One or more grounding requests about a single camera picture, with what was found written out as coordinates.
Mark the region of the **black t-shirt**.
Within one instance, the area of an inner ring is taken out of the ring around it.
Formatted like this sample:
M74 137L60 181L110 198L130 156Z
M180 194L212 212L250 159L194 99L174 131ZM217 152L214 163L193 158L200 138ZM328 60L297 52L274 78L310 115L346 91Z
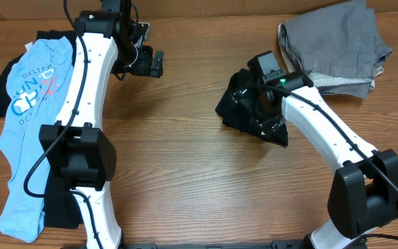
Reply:
M216 113L222 118L222 123L240 132L256 136L265 142L272 142L288 146L288 132L284 124L278 131L271 127L257 126L256 98L258 89L254 78L247 69L240 69L229 80L227 89L215 108Z

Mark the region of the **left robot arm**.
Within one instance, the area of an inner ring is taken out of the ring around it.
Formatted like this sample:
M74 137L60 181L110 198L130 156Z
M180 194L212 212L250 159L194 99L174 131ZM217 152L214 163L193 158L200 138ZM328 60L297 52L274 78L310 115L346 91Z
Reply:
M97 11L71 19L76 56L68 93L54 124L43 124L39 141L55 177L63 184L60 196L77 203L86 230L85 248L124 248L124 235L115 218L111 181L117 154L102 128L109 77L127 73L160 78L161 50L143 43L150 25L132 17L131 1L103 1Z

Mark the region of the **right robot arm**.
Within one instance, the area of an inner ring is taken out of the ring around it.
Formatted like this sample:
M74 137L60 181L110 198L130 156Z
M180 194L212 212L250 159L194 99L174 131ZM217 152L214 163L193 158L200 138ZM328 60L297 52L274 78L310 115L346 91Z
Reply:
M328 221L301 240L275 241L275 248L365 248L375 229L398 219L398 155L353 132L306 74L284 72L272 52L231 76L216 111L227 126L282 146L291 122L333 172Z

